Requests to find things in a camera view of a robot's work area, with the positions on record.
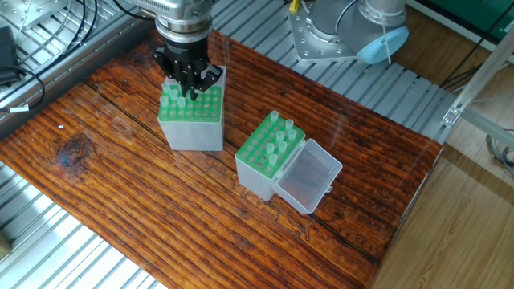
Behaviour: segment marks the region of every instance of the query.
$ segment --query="white box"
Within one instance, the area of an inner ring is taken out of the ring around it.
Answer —
[[[159,124],[169,146],[174,150],[223,150],[223,97],[225,95],[226,68],[223,74],[195,101],[182,97],[180,86],[166,78],[159,107]]]
[[[277,192],[301,214],[312,213],[343,166],[304,138],[292,120],[270,113],[235,154],[239,183],[264,201]]]

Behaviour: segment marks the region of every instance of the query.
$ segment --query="open box lid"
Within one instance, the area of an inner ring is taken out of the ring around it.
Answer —
[[[343,165],[313,139],[277,175],[273,190],[301,214],[312,213]]]

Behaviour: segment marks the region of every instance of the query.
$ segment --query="wood grain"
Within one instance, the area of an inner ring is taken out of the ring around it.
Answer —
[[[225,149],[171,151],[160,45],[153,32],[102,67],[0,160],[168,287],[368,287],[441,146],[215,32]],[[344,165],[314,214],[237,182],[234,154],[273,109]]]

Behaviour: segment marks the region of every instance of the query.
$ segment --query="wood knot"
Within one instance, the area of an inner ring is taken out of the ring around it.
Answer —
[[[84,134],[75,135],[59,150],[59,163],[66,168],[83,169],[92,150],[93,145]]]

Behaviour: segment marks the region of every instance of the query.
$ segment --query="silver metal bracket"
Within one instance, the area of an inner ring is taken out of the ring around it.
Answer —
[[[457,123],[457,120],[459,120],[460,116],[462,115],[462,111],[456,107],[451,107],[448,109],[447,114],[444,115],[443,119],[441,120],[442,125],[446,125],[447,127],[453,127],[454,124]]]
[[[312,9],[313,5],[316,3],[309,3],[309,9]],[[307,63],[322,63],[359,59],[338,35],[323,35],[317,31],[302,6],[297,12],[289,11],[288,17],[299,60]]]

